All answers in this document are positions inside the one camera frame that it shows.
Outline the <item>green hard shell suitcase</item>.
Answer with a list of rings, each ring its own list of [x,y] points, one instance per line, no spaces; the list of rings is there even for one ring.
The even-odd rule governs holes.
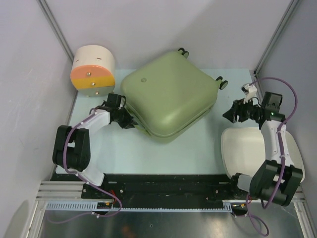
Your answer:
[[[120,89],[135,128],[169,143],[204,117],[228,81],[213,79],[188,60],[184,48],[170,51],[130,73]]]

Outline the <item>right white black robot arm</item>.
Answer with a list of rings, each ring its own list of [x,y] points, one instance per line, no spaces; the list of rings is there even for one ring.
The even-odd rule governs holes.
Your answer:
[[[232,123],[253,120],[258,127],[227,128],[221,135],[221,155],[230,178],[229,195],[250,195],[288,206],[304,179],[300,156],[291,158],[286,117],[279,112],[282,95],[266,92],[261,105],[235,100],[223,117]]]

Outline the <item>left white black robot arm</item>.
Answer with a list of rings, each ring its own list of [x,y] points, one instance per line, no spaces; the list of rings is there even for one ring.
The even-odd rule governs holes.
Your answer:
[[[93,185],[92,192],[98,198],[109,194],[109,185],[103,182],[104,173],[92,162],[91,137],[113,122],[122,129],[134,128],[137,123],[125,108],[126,103],[125,96],[110,93],[107,100],[91,108],[88,117],[75,126],[61,125],[57,128],[53,163],[64,168],[66,173]]]

